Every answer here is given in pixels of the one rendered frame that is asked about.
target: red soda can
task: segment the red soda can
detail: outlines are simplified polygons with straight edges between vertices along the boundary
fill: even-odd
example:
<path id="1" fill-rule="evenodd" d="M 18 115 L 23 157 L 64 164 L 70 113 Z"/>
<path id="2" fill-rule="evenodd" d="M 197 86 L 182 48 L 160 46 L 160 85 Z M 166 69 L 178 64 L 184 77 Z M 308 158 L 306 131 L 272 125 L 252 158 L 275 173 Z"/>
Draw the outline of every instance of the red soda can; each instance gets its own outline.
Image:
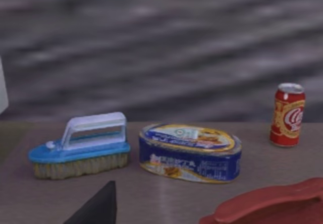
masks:
<path id="1" fill-rule="evenodd" d="M 293 83 L 278 86 L 270 134 L 270 141 L 274 145 L 293 147 L 298 144 L 304 106 L 305 93 L 302 86 Z"/>

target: canned food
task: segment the canned food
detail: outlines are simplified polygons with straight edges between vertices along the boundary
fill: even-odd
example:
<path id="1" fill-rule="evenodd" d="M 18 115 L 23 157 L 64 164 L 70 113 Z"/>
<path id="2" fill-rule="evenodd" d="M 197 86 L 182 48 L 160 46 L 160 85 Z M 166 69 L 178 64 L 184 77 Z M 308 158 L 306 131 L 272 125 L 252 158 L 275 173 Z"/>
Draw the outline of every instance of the canned food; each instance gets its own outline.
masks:
<path id="1" fill-rule="evenodd" d="M 270 134 L 273 144 L 283 147 L 298 144 L 304 106 L 305 93 L 302 86 L 293 83 L 278 86 Z"/>
<path id="2" fill-rule="evenodd" d="M 215 129 L 153 124 L 139 133 L 139 149 L 141 167 L 161 176 L 227 183 L 240 172 L 241 141 Z"/>

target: black object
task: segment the black object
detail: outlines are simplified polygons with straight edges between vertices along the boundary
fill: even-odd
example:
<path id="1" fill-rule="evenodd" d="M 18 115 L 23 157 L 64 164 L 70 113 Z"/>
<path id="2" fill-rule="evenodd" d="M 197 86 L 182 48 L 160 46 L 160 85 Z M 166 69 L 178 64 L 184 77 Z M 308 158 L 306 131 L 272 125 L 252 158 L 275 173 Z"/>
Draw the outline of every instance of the black object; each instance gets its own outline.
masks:
<path id="1" fill-rule="evenodd" d="M 64 224 L 116 224 L 116 182 L 108 182 Z"/>

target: brush bristle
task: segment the brush bristle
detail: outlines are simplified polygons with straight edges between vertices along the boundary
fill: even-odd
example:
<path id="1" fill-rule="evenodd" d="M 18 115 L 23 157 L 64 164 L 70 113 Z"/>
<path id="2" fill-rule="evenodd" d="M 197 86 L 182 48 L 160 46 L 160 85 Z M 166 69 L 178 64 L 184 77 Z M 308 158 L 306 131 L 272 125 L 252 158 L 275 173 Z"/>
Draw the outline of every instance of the brush bristle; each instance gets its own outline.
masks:
<path id="1" fill-rule="evenodd" d="M 39 179 L 63 180 L 82 175 L 98 174 L 124 167 L 129 154 L 120 153 L 64 163 L 33 163 L 35 176 Z"/>

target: brown tabletop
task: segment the brown tabletop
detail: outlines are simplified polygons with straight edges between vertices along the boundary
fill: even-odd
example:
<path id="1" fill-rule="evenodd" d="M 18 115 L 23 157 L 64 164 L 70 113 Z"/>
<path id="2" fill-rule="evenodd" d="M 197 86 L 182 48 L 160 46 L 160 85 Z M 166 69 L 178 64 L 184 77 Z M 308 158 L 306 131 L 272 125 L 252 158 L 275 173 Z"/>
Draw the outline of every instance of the brown tabletop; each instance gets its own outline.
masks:
<path id="1" fill-rule="evenodd" d="M 118 224 L 197 224 L 218 204 L 242 192 L 323 176 L 323 124 L 303 124 L 300 144 L 289 149 L 269 144 L 268 124 L 195 124 L 228 131 L 242 140 L 241 175 L 225 185 L 168 179 L 141 169 L 137 134 L 145 125 L 128 125 L 132 146 L 128 167 L 63 181 L 36 180 L 33 176 L 28 150 L 61 137 L 65 127 L 37 125 L 0 166 L 0 223 L 62 223 L 104 184 L 115 180 Z"/>

